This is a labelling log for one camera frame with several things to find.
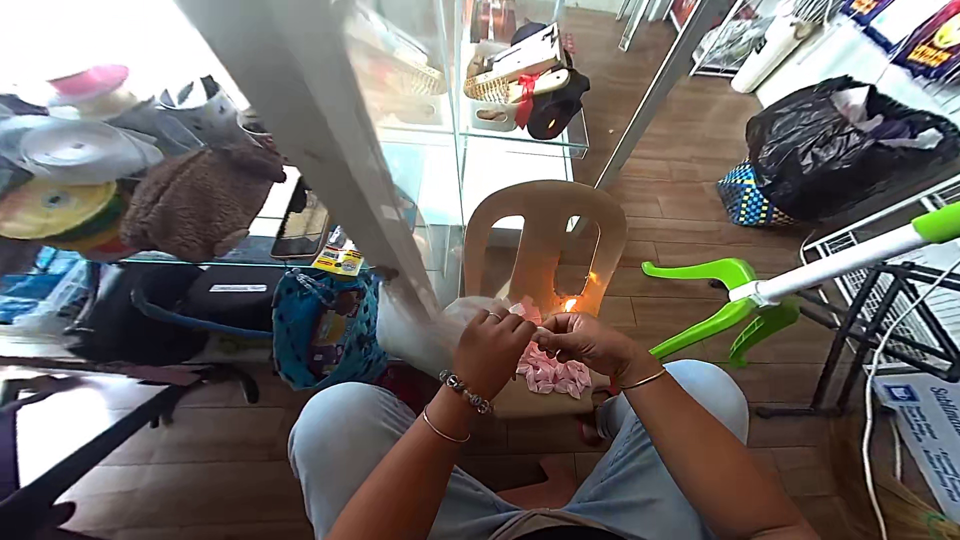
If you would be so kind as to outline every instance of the light blue jeans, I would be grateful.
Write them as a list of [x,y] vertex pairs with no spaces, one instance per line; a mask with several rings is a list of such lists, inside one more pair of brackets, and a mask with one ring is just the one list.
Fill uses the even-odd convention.
[[[746,442],[747,401],[729,375],[699,360],[670,362],[666,369]],[[613,437],[613,443],[564,511],[629,539],[711,538],[627,400],[622,395],[610,398],[597,416],[601,433]],[[303,408],[290,432],[289,455],[318,540],[415,419],[387,390],[358,382],[331,386]],[[522,511],[455,467],[429,538],[484,540]]]

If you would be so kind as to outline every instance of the mop handle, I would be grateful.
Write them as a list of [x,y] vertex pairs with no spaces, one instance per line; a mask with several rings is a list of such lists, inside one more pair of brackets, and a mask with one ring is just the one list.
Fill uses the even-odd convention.
[[909,224],[866,242],[815,260],[765,281],[747,283],[730,291],[731,301],[751,297],[760,306],[826,280],[869,267],[888,258],[929,244],[949,242],[960,236],[960,202],[922,215]]

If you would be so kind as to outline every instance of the black garbage bag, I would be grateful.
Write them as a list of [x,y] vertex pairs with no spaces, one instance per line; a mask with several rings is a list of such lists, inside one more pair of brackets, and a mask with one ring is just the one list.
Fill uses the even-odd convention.
[[[916,133],[936,128],[943,138],[923,150],[890,147],[856,128],[830,100],[838,91],[869,86],[867,116],[907,122]],[[850,76],[801,88],[747,122],[750,163],[760,192],[792,218],[816,221],[915,182],[925,170],[960,154],[952,122],[910,109]]]

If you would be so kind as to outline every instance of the wrist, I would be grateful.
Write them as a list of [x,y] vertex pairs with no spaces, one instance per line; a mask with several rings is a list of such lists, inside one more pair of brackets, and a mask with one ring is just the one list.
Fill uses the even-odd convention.
[[470,434],[470,423],[479,414],[449,386],[441,387],[424,411],[435,428],[457,439]]
[[633,358],[622,366],[615,380],[619,386],[630,386],[640,380],[652,377],[663,369],[660,363],[653,355],[646,351],[638,351]]

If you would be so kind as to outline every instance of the smartphone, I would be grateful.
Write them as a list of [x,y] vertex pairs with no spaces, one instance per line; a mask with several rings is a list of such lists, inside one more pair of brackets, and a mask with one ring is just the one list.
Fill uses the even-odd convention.
[[287,204],[287,211],[276,233],[270,257],[314,258],[326,243],[329,230],[329,212],[303,178],[300,178],[294,187],[290,203]]

